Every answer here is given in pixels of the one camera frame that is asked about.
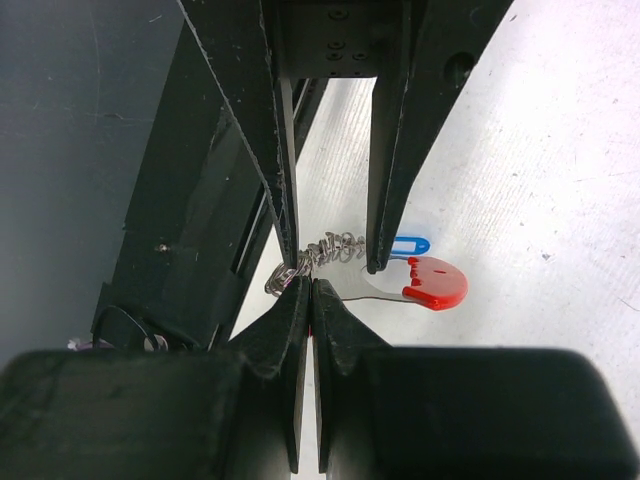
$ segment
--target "small metal piece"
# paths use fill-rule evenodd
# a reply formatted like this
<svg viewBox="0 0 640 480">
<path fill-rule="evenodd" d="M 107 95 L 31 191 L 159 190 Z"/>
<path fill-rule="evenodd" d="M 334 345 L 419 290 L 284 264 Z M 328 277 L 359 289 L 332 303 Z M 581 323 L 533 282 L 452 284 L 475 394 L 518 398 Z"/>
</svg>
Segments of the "small metal piece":
<svg viewBox="0 0 640 480">
<path fill-rule="evenodd" d="M 71 338 L 67 342 L 67 349 L 73 352 L 82 352 L 85 350 L 93 350 L 94 348 L 114 348 L 109 342 L 100 340 L 97 347 L 93 346 L 92 341 L 84 341 L 79 338 Z"/>
<path fill-rule="evenodd" d="M 167 352 L 167 351 L 169 351 L 169 343 L 167 342 L 167 340 L 162 335 L 154 334 L 153 336 L 155 337 L 156 341 L 158 342 L 158 348 L 154 348 L 152 343 L 151 343 L 151 340 L 149 340 L 148 338 L 145 338 L 144 342 L 143 342 L 143 346 L 144 346 L 145 352 Z"/>
<path fill-rule="evenodd" d="M 345 47 L 345 43 L 339 41 L 329 42 L 327 44 L 327 47 L 329 47 L 331 50 L 342 50 Z"/>
<path fill-rule="evenodd" d="M 94 327 L 93 327 L 93 338 L 91 339 L 91 344 L 92 344 L 93 348 L 100 348 L 101 341 L 104 340 L 102 338 L 102 332 L 104 330 L 104 324 L 105 324 L 107 318 L 112 318 L 113 319 L 113 318 L 118 318 L 118 317 L 119 317 L 120 321 L 124 320 L 126 322 L 127 326 L 129 328 L 131 328 L 132 332 L 136 332 L 139 335 L 142 335 L 142 337 L 145 340 L 148 340 L 150 342 L 150 345 L 151 345 L 153 350 L 159 350 L 160 349 L 160 345 L 158 343 L 158 340 L 156 339 L 156 337 L 151 332 L 151 328 L 149 327 L 149 325 L 147 325 L 147 323 L 144 320 L 142 320 L 141 318 L 134 317 L 127 310 L 125 310 L 124 308 L 119 307 L 117 305 L 107 305 L 102 310 L 100 315 L 98 315 L 98 318 L 96 319 L 96 322 L 95 322 Z M 134 346 L 130 346 L 128 344 L 128 342 L 127 342 L 126 346 L 131 348 L 131 349 L 135 349 L 135 345 Z"/>
<path fill-rule="evenodd" d="M 315 269 L 334 260 L 346 263 L 353 258 L 364 257 L 363 236 L 356 238 L 351 232 L 345 232 L 342 235 L 326 232 L 325 235 L 326 238 L 318 243 L 310 243 L 306 250 L 299 252 L 298 268 L 289 268 L 284 263 L 278 265 L 265 283 L 264 291 L 279 297 L 294 277 L 310 276 Z"/>
<path fill-rule="evenodd" d="M 331 20 L 346 20 L 349 18 L 349 12 L 347 10 L 332 10 L 329 12 L 329 18 Z"/>
</svg>

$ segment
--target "black metal frame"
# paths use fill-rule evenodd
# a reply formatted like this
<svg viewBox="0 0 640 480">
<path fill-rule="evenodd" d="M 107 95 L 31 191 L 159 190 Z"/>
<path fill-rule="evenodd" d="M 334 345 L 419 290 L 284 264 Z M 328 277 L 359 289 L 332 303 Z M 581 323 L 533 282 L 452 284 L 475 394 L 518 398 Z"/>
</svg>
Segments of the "black metal frame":
<svg viewBox="0 0 640 480">
<path fill-rule="evenodd" d="M 342 480 L 634 480 L 605 383 L 571 352 L 394 348 L 295 278 L 214 352 L 36 352 L 0 377 L 3 479 L 285 480 L 309 327 L 319 471 Z"/>
<path fill-rule="evenodd" d="M 374 274 L 386 268 L 411 186 L 511 2 L 178 0 L 268 190 L 288 267 L 299 248 L 292 78 L 377 77 L 366 232 Z"/>
<path fill-rule="evenodd" d="M 326 84 L 294 82 L 298 152 Z M 116 305 L 189 349 L 226 342 L 272 225 L 266 204 L 241 134 L 185 25 L 92 331 L 100 320 L 105 340 L 142 347 L 126 316 L 103 315 Z"/>
</svg>

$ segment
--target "key chain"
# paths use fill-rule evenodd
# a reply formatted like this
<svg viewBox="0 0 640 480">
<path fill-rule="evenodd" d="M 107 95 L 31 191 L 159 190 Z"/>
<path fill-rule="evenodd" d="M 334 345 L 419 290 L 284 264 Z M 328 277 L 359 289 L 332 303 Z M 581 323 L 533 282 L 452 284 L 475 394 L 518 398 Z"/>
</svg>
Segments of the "key chain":
<svg viewBox="0 0 640 480">
<path fill-rule="evenodd" d="M 404 261 L 410 265 L 409 285 L 401 293 L 385 292 L 369 283 L 364 272 L 366 269 L 365 239 L 356 238 L 346 232 L 336 235 L 326 233 L 326 238 L 317 244 L 309 244 L 300 252 L 300 266 L 287 269 L 278 265 L 265 284 L 265 291 L 279 296 L 291 279 L 297 275 L 310 275 L 331 282 L 336 293 L 343 301 L 373 298 L 393 302 L 417 303 L 431 310 L 446 310 L 462 302 L 468 291 L 464 274 L 453 265 L 434 258 L 403 255 L 425 253 L 429 249 L 427 240 L 420 237 L 397 237 L 396 242 L 413 242 L 415 248 L 394 250 L 390 262 Z"/>
</svg>

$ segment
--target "blue plastic clip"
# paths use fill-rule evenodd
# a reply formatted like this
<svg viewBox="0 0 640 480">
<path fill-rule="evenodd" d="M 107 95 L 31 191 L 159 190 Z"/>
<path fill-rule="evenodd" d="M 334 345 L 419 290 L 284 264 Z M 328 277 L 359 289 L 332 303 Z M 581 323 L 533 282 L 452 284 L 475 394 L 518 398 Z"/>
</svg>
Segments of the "blue plastic clip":
<svg viewBox="0 0 640 480">
<path fill-rule="evenodd" d="M 413 243 L 415 247 L 413 248 L 413 250 L 400 250 L 392 248 L 391 255 L 422 255 L 424 253 L 427 253 L 431 248 L 429 240 L 421 237 L 396 237 L 393 243 L 395 245 L 398 242 Z"/>
</svg>

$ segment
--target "white surface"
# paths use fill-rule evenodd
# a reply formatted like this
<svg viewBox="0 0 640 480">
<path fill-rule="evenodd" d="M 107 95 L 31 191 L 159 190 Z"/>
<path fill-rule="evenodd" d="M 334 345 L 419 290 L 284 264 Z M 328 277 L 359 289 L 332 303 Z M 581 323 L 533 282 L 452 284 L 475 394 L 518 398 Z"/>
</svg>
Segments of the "white surface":
<svg viewBox="0 0 640 480">
<path fill-rule="evenodd" d="M 638 25 L 634 1 L 516 0 L 429 155 L 401 228 L 424 234 L 431 254 L 461 268 L 469 296 L 442 313 L 347 304 L 396 345 L 579 351 L 606 378 L 636 444 Z M 298 167 L 303 246 L 325 230 L 365 231 L 371 87 L 333 81 L 322 102 Z M 272 236 L 238 330 L 273 303 L 262 287 L 279 261 Z M 304 479 L 316 477 L 312 407 L 307 395 Z"/>
</svg>

